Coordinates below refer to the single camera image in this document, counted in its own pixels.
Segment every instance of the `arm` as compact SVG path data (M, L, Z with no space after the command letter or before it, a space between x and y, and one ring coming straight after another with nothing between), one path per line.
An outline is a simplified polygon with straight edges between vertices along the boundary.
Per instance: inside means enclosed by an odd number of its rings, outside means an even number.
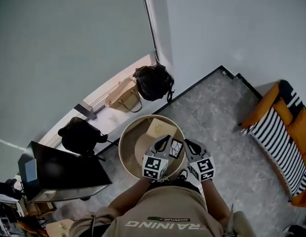
M225 228L230 215L227 204L223 201L211 180L202 181L201 185L209 214Z
M135 185L116 197L108 206L114 209L120 216L132 209L147 191L150 179L142 177Z

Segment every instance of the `round basket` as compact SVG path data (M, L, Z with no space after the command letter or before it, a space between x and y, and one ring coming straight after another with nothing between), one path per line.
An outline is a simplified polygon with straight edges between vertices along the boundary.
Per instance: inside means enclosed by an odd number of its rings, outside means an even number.
M175 126L177 131L174 135L174 139L183 142L184 134L180 127L169 118L160 116L160 115L147 115L141 118L136 119L131 122L123 131L122 136L119 141L119 157L123 167L134 177L142 177L142 167L141 167L141 158L145 153L145 150L148 148L149 144L154 141L150 140L145 136L151 122L153 119L159 119L167 124ZM163 179L166 179L176 173L182 166L185 160L185 149L184 147L181 150L181 153L178 159L171 158L169 159L169 165L165 172Z

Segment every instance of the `gray wall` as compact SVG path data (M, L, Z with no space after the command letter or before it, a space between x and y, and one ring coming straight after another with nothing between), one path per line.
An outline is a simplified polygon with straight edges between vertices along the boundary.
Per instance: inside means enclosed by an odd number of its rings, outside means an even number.
M261 93L288 80L306 105L306 0L167 0L176 85L220 65Z
M153 34L160 59L165 58L170 64L173 64L167 1L147 0L147 2L149 11L151 12L150 17L151 23L153 24Z
M18 173L18 163L23 151L0 143L0 182L14 178Z
M0 139L26 147L153 50L142 0L0 0Z

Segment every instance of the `black bag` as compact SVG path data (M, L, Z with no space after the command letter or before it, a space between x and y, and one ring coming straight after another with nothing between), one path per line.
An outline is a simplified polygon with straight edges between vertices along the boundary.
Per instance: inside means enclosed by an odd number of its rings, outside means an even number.
M154 101L168 93L167 102L171 103L174 79L169 75L165 66L161 64L157 64L156 67L143 66L137 68L133 76L137 79L139 93L145 100Z
M86 157L94 155L96 144L105 143L108 138L107 134L103 135L100 130L77 117L61 128L58 135L62 137L65 149Z

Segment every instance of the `baseboard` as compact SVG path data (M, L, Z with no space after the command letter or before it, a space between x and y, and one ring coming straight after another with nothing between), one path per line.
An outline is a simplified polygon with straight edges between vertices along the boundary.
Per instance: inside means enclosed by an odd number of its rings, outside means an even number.
M242 82L255 94L255 96L261 100L263 97L262 95L239 73L236 76L234 76L228 69L226 69L223 66L219 66L218 68L216 68L214 71L210 72L209 74L207 74L205 77L203 77L202 79L200 79L198 82L196 82L195 84L193 84L191 87L189 87L188 89L186 89L185 91L183 91L181 94L179 94L178 96L174 97L172 100L172 103L175 102L177 99L179 99L181 96L185 95L188 91L190 91L192 88L196 87L199 83L203 82L204 80L206 80L208 77L210 77L211 75L213 75L214 73L216 73L218 70L221 70L223 72L225 72L227 74L227 76L231 79L234 78L239 78L240 80L242 80ZM164 105L163 107L161 107L160 109L158 109L156 112L154 112L153 114L158 114L159 112L161 112L162 110L164 110L165 108L169 107L169 104ZM115 140L115 143L118 144L119 143L120 138L118 138L117 140ZM107 146L106 148L104 148L102 151L100 151L99 153L97 153L96 155L99 156L101 155L104 151L108 150L109 148L111 148L112 146L116 146L115 144L110 144L109 146Z
M240 73L238 73L235 77L241 79L242 82L255 94L259 100L263 98L263 96Z

